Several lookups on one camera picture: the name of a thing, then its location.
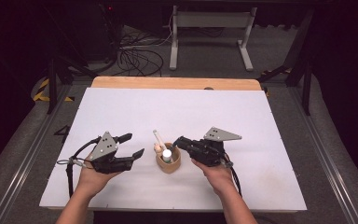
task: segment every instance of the metal bracket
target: metal bracket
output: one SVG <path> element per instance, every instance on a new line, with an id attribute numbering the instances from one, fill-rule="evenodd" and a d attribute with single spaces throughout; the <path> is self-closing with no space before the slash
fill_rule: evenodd
<path id="1" fill-rule="evenodd" d="M 105 132 L 100 142 L 92 151 L 89 159 L 91 161 L 94 161 L 113 152 L 116 154 L 117 149 L 118 146 L 115 142 L 115 139 L 113 139 L 112 135 L 110 135 L 109 132 Z"/>
<path id="2" fill-rule="evenodd" d="M 204 139 L 212 140 L 215 142 L 223 142 L 228 140 L 242 139 L 242 136 L 235 133 L 229 133 L 227 131 L 212 127 L 205 135 Z"/>

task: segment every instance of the cup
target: cup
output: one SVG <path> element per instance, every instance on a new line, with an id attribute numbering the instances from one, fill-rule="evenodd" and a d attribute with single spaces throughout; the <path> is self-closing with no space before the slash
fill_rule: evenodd
<path id="1" fill-rule="evenodd" d="M 166 148 L 170 148 L 172 146 L 172 143 L 165 143 Z M 178 147 L 175 147 L 172 150 L 172 162 L 167 163 L 165 162 L 159 155 L 156 155 L 156 162 L 161 168 L 161 171 L 165 174 L 171 174 L 174 171 L 176 171 L 181 163 L 181 156 L 180 156 L 180 149 Z"/>

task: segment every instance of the forearm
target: forearm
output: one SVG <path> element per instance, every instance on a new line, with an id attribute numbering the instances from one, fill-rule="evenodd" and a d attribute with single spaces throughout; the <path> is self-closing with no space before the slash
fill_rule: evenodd
<path id="1" fill-rule="evenodd" d="M 237 190 L 232 187 L 218 193 L 227 224 L 257 223 Z"/>
<path id="2" fill-rule="evenodd" d="M 87 208 L 91 199 L 92 197 L 87 196 L 81 191 L 75 191 L 68 204 L 62 210 L 56 224 L 86 223 Z"/>

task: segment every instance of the wrist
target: wrist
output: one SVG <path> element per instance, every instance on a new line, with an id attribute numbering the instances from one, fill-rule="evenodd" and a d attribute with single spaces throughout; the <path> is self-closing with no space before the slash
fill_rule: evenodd
<path id="1" fill-rule="evenodd" d="M 74 195 L 82 201 L 89 202 L 97 194 L 97 192 L 91 192 L 86 188 L 76 188 Z"/>
<path id="2" fill-rule="evenodd" d="M 237 189 L 233 184 L 224 186 L 221 189 L 215 189 L 214 192 L 217 194 L 217 196 L 219 196 L 219 198 L 225 197 L 229 194 L 238 193 Z"/>

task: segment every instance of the white board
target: white board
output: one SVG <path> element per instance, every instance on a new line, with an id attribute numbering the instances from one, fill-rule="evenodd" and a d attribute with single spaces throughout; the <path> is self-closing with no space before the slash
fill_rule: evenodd
<path id="1" fill-rule="evenodd" d="M 67 160 L 91 139 L 108 131 L 132 133 L 117 157 L 144 148 L 128 172 L 113 178 L 89 204 L 95 210 L 216 211 L 222 205 L 202 171 L 182 152 L 182 165 L 162 173 L 155 160 L 153 130 L 165 142 L 180 136 L 200 140 L 211 127 L 242 136 L 226 141 L 242 195 L 253 211 L 306 210 L 301 190 L 263 91 L 198 91 L 88 88 L 58 160 Z M 78 157 L 85 158 L 93 146 Z M 40 206 L 65 207 L 65 165 L 55 165 Z M 74 187 L 80 167 L 74 166 Z"/>

